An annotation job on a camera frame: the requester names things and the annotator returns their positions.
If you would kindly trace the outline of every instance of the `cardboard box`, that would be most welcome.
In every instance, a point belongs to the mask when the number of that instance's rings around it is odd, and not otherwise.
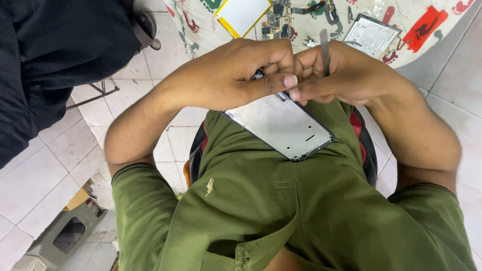
[[[86,200],[90,198],[89,194],[87,194],[87,190],[90,188],[90,182],[86,182],[84,186],[75,194],[75,196],[67,203],[67,205],[62,209],[62,211],[70,211],[75,209],[77,206],[84,203]]]
[[[45,271],[47,265],[38,257],[23,255],[11,271]]]

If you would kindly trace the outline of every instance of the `black trousers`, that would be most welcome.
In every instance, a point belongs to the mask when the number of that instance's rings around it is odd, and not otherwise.
[[[0,168],[138,48],[118,0],[0,0]]]
[[[360,142],[361,156],[363,159],[363,171],[365,172],[368,183],[376,186],[378,165],[376,162],[376,153],[373,146],[372,138],[365,126],[365,120],[360,112],[354,108],[350,116],[350,122],[355,130],[355,134]],[[204,122],[199,127],[189,153],[189,173],[190,182],[193,184],[199,178],[199,166],[201,164],[202,152],[206,146],[207,136],[204,129]]]

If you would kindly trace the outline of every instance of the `hand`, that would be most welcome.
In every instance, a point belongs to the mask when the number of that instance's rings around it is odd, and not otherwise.
[[[330,75],[324,77],[321,48],[295,54],[295,74],[301,81],[290,90],[291,99],[329,103],[335,98],[351,105],[370,105],[377,97],[395,93],[397,86],[413,84],[382,61],[339,41],[331,41]]]
[[[262,67],[266,76],[251,81]],[[294,70],[289,40],[235,39],[185,63],[161,85],[172,91],[168,96],[177,110],[187,106],[228,110],[296,86]]]

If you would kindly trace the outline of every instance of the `red label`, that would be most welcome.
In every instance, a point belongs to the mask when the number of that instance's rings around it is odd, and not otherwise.
[[[429,6],[427,12],[412,26],[410,31],[403,37],[407,42],[408,49],[418,52],[430,35],[441,25],[449,14],[442,10],[438,12],[433,6]]]

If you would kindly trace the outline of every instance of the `shirt sleeve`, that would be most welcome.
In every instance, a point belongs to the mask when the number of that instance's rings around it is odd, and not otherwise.
[[[439,251],[475,270],[464,217],[457,197],[445,187],[418,183],[392,194],[388,200],[402,208],[432,238]]]
[[[156,167],[135,163],[112,178],[121,270],[152,270],[167,238],[177,197]]]

